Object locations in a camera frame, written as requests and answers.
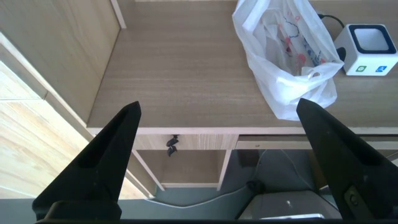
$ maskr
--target white plastic bag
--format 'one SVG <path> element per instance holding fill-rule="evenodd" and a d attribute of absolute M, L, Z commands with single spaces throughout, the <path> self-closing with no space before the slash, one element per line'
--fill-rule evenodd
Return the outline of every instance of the white plastic bag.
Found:
<path fill-rule="evenodd" d="M 300 98 L 324 108 L 335 102 L 332 77 L 344 63 L 307 0 L 239 0 L 233 22 L 261 93 L 278 119 L 299 120 Z"/>

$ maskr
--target desk surface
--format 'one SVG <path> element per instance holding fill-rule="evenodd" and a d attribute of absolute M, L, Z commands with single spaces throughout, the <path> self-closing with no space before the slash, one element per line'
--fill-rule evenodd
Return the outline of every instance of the desk surface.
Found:
<path fill-rule="evenodd" d="M 398 43 L 398 1 L 315 1 L 345 23 L 385 24 Z M 303 134 L 262 97 L 234 31 L 235 2 L 120 1 L 127 24 L 114 46 L 88 129 L 139 101 L 139 133 Z M 341 27 L 324 23 L 332 38 Z M 358 134 L 398 134 L 398 68 L 386 77 L 335 77 L 327 110 Z"/>

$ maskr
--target wooden cabinet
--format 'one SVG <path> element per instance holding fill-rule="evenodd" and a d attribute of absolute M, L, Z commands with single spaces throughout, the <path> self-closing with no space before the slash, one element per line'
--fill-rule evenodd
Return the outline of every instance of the wooden cabinet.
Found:
<path fill-rule="evenodd" d="M 93 137 L 119 25 L 108 0 L 1 1 L 0 30 L 0 198 L 36 197 Z"/>

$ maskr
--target drawer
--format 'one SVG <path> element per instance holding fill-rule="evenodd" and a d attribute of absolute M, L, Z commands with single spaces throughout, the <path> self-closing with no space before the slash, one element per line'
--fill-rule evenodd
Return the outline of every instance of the drawer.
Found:
<path fill-rule="evenodd" d="M 166 143 L 172 138 L 171 134 L 137 135 L 132 148 L 134 150 L 167 149 Z M 235 148 L 237 140 L 237 134 L 180 134 L 175 147 L 177 150 L 228 150 Z"/>
<path fill-rule="evenodd" d="M 398 150 L 397 136 L 361 136 L 377 150 Z M 240 136 L 235 149 L 312 149 L 306 136 Z"/>

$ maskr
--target blue label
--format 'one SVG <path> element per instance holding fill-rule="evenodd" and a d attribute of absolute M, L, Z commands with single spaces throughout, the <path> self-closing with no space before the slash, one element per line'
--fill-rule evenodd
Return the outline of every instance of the blue label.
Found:
<path fill-rule="evenodd" d="M 387 68 L 387 66 L 380 66 L 380 67 L 376 70 L 376 72 L 384 72 L 386 68 Z"/>

